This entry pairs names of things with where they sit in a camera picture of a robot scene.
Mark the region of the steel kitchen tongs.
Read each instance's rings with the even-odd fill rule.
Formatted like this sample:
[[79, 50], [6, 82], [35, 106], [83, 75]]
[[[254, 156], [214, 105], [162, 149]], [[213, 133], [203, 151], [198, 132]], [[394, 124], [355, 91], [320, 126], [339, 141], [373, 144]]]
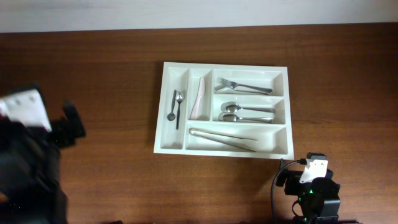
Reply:
[[209, 141], [218, 142], [227, 146], [236, 147], [249, 152], [255, 152], [250, 146], [246, 144], [246, 141], [256, 142], [257, 139], [247, 138], [242, 136], [234, 136], [231, 134], [225, 134], [221, 132], [211, 132], [204, 129], [189, 129], [189, 134], [198, 138], [203, 138]]

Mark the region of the steel tablespoon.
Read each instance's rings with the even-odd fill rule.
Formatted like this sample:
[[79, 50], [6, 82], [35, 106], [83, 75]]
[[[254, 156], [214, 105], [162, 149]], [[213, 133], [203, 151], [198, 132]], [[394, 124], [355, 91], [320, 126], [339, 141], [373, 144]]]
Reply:
[[226, 103], [223, 103], [220, 106], [221, 110], [223, 112], [229, 112], [229, 113], [235, 113], [239, 110], [250, 110], [250, 111], [260, 111], [260, 112], [265, 112], [265, 113], [276, 113], [275, 108], [250, 108], [250, 107], [242, 107], [237, 102], [235, 101], [229, 101]]
[[226, 122], [239, 122], [239, 121], [250, 121], [250, 122], [258, 122], [258, 123], [273, 123], [274, 119], [273, 118], [245, 118], [245, 117], [239, 117], [238, 115], [234, 113], [221, 113], [218, 116], [220, 121], [226, 121]]

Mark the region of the white plastic cutlery tray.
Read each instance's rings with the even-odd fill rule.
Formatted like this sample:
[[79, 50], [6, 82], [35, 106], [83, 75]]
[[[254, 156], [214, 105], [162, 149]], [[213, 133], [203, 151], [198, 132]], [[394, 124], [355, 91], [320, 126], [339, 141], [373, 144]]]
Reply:
[[164, 63], [154, 152], [293, 159], [287, 67]]

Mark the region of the teaspoon with textured handle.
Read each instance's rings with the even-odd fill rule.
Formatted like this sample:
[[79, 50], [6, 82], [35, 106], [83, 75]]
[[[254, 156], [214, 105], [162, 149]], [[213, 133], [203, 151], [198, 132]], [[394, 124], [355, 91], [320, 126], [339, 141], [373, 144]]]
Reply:
[[176, 97], [177, 97], [177, 91], [174, 90], [173, 95], [172, 95], [171, 112], [167, 115], [167, 119], [169, 121], [173, 121], [176, 117], [176, 115], [174, 113]]

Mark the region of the steel fork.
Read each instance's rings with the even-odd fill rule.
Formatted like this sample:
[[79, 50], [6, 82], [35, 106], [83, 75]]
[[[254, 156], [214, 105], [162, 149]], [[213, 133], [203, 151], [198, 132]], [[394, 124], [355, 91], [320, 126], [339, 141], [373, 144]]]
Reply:
[[255, 95], [271, 95], [270, 93], [267, 92], [261, 92], [261, 91], [247, 91], [247, 90], [237, 90], [231, 86], [217, 86], [214, 88], [214, 91], [221, 91], [223, 90], [224, 92], [226, 92], [227, 90], [229, 92], [241, 92], [241, 93], [252, 93]]
[[223, 84], [224, 86], [228, 86], [232, 89], [236, 89], [239, 86], [245, 87], [245, 88], [250, 88], [252, 90], [260, 91], [262, 93], [270, 95], [273, 92], [273, 89], [271, 88], [263, 88], [263, 87], [257, 87], [257, 86], [251, 86], [251, 85], [245, 85], [245, 84], [240, 84], [236, 82], [229, 81], [224, 78], [220, 78], [220, 83]]

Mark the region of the pink plastic knife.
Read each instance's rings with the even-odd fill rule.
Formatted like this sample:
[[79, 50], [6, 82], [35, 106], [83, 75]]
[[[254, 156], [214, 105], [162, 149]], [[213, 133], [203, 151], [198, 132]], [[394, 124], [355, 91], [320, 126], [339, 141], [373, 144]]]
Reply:
[[197, 97], [195, 98], [195, 103], [193, 105], [192, 112], [190, 115], [191, 120], [196, 120], [199, 117], [201, 99], [204, 97], [205, 91], [206, 91], [205, 79], [201, 77], [199, 81]]

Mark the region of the small teaspoon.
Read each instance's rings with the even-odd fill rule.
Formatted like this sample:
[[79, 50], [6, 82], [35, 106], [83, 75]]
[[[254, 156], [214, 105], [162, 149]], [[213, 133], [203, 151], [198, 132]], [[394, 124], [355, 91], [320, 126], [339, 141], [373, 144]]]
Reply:
[[179, 129], [179, 124], [180, 124], [180, 107], [181, 103], [184, 101], [184, 95], [181, 91], [177, 92], [176, 95], [176, 102], [178, 103], [178, 109], [177, 109], [177, 120], [176, 120], [176, 130]]

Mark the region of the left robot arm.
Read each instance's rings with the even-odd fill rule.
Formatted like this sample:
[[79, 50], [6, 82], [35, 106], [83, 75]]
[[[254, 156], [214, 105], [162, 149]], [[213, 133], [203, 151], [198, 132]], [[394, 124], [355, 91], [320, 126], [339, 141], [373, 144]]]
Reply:
[[76, 107], [50, 122], [52, 132], [1, 117], [1, 223], [67, 223], [60, 150], [86, 136]]

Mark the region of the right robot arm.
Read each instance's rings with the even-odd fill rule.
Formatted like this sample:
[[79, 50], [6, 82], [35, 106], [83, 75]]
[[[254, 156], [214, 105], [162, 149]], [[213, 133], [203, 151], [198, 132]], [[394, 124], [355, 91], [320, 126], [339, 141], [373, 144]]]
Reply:
[[309, 152], [305, 158], [292, 162], [280, 160], [270, 192], [272, 222], [277, 223], [274, 202], [275, 187], [283, 187], [286, 195], [296, 196], [293, 206], [299, 205], [301, 215], [294, 213], [292, 223], [304, 224], [359, 224], [356, 220], [340, 220], [340, 184], [332, 180], [327, 156]]

